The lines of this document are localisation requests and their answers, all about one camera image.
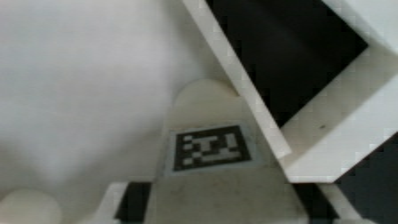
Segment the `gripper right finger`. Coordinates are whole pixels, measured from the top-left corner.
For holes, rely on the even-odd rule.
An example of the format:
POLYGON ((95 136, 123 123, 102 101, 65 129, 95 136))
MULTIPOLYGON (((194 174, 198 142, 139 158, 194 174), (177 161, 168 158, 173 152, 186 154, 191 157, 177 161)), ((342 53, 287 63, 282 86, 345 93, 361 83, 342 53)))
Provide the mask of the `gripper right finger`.
POLYGON ((337 184, 301 183, 294 188, 310 215, 310 224, 374 224, 361 216, 337 184))

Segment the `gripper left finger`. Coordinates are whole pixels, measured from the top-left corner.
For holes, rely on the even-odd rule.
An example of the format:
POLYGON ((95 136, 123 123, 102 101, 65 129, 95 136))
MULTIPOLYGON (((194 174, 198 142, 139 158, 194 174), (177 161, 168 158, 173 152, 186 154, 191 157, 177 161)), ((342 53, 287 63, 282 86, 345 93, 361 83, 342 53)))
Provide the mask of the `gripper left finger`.
POLYGON ((150 194, 150 182, 113 183, 90 224, 145 224, 150 194))

